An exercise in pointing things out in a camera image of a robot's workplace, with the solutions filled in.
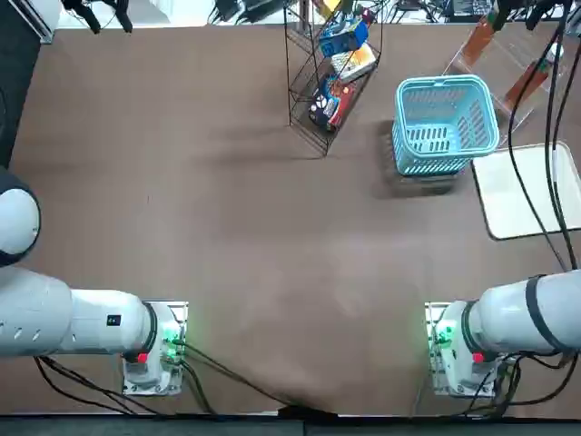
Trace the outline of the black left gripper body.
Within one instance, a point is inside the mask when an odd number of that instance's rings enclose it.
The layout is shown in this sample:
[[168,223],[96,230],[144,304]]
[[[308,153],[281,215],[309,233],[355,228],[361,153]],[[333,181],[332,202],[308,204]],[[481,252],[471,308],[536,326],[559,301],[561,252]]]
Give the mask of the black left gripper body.
[[[127,10],[129,6],[128,0],[100,0],[100,2],[109,5],[114,10]],[[91,1],[84,0],[63,0],[63,7],[67,10],[76,10],[82,6],[88,6]]]

